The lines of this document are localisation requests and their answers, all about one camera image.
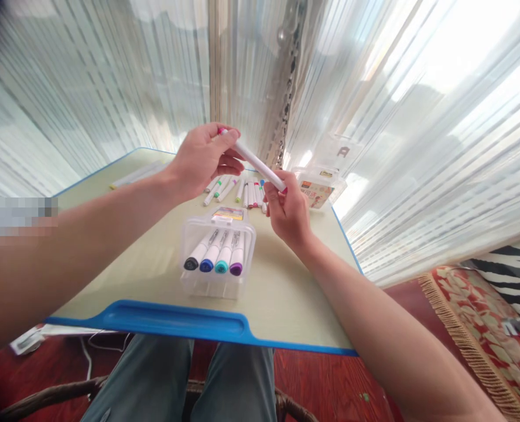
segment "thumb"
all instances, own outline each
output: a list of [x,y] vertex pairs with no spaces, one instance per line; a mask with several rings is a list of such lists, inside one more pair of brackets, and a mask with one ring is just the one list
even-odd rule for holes
[[266,191],[266,199],[270,206],[270,217],[285,217],[285,212],[283,212],[282,204],[279,202],[279,194],[276,187],[270,182],[266,182],[264,183],[264,190]]
[[224,130],[215,141],[213,141],[213,147],[219,155],[223,154],[229,148],[232,148],[238,139],[238,132],[235,129],[229,131]]

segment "label on box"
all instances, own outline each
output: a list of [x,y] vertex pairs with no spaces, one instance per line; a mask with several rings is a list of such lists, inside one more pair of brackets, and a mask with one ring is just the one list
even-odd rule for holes
[[233,220],[244,220],[244,210],[242,208],[220,207],[213,216],[229,217]]
[[302,181],[301,192],[307,195],[309,207],[319,209],[334,191],[332,186],[319,185],[318,183]]

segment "red floor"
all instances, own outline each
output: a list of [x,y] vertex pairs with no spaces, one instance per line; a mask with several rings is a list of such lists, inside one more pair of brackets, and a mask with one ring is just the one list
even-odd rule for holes
[[[395,286],[388,289],[388,293],[461,358],[417,284]],[[123,337],[116,336],[107,342],[107,345],[121,347]],[[196,342],[190,378],[205,379],[214,349],[212,342]],[[94,362],[93,377],[109,374],[120,356],[118,352],[94,348],[89,351]],[[46,387],[83,380],[86,370],[87,362],[78,338],[50,339],[29,356],[15,356],[5,348],[0,351],[0,409]],[[276,386],[321,422],[401,420],[360,358],[277,350],[275,376]],[[87,406],[87,399],[79,398],[43,409],[26,420],[77,421]]]

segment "desk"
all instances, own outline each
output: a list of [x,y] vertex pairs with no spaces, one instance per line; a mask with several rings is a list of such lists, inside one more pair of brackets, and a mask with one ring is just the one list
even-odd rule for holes
[[[56,195],[61,210],[110,191],[131,172],[174,155],[138,148]],[[239,300],[195,297],[180,282],[178,245],[182,223],[211,212],[203,195],[168,213],[47,321],[117,331],[186,336],[215,341],[356,356],[317,282],[273,232],[260,210],[249,212],[256,246],[245,292]],[[234,195],[223,201],[236,206]],[[312,213],[313,231],[358,271],[332,211]]]

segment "jeans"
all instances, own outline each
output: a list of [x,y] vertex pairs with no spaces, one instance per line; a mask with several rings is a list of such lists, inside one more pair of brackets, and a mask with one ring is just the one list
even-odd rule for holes
[[[136,335],[82,422],[182,418],[194,340]],[[273,349],[219,343],[192,422],[276,421]]]

